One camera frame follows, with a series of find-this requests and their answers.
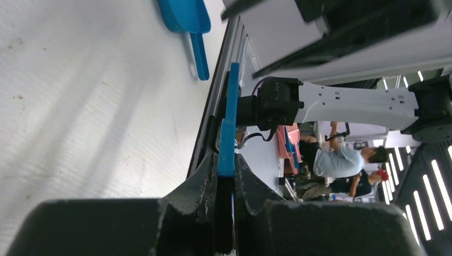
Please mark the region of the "blue hand brush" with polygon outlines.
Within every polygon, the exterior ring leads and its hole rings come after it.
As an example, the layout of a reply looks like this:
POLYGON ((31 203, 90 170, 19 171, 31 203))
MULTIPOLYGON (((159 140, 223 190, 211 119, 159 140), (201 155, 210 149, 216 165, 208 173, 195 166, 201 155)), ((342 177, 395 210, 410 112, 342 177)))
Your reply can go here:
POLYGON ((221 122, 219 159, 217 164, 217 191, 214 217, 214 251, 228 254, 233 250, 233 195, 235 191, 235 130, 239 92, 240 64, 231 63, 221 122))

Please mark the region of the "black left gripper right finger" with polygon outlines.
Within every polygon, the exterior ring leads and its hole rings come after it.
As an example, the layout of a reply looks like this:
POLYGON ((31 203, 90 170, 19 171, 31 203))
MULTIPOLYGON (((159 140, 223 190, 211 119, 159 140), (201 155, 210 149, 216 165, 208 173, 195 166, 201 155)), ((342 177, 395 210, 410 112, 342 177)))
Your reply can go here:
POLYGON ((239 255, 425 255, 401 210, 382 203, 296 202, 235 156, 239 255))

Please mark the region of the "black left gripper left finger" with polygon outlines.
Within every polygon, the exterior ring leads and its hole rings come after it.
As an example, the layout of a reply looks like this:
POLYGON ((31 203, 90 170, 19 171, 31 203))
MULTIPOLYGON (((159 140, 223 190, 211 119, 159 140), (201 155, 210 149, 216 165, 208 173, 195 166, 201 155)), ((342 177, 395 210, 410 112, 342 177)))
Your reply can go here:
POLYGON ((163 198, 42 202, 24 220, 7 255, 213 255, 215 167, 215 154, 207 154, 163 198))

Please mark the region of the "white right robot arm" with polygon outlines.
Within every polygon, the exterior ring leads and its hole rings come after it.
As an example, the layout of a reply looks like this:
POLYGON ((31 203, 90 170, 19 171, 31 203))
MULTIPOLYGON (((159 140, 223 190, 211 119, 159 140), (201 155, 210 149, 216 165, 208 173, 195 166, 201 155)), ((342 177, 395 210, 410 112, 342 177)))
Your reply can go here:
POLYGON ((254 43, 262 81, 238 101, 237 126, 371 124, 422 143, 451 139, 447 75, 364 89, 385 76, 451 63, 451 1, 225 1, 254 43))

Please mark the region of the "blue dustpan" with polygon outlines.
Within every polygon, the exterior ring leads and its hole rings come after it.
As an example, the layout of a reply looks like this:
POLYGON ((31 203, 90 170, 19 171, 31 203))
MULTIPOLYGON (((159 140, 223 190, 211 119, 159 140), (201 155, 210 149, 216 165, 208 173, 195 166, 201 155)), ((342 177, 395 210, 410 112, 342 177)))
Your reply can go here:
POLYGON ((211 31, 205 2, 203 0, 158 0, 160 12, 168 30, 188 33, 191 39, 198 78, 210 78, 203 34, 211 31))

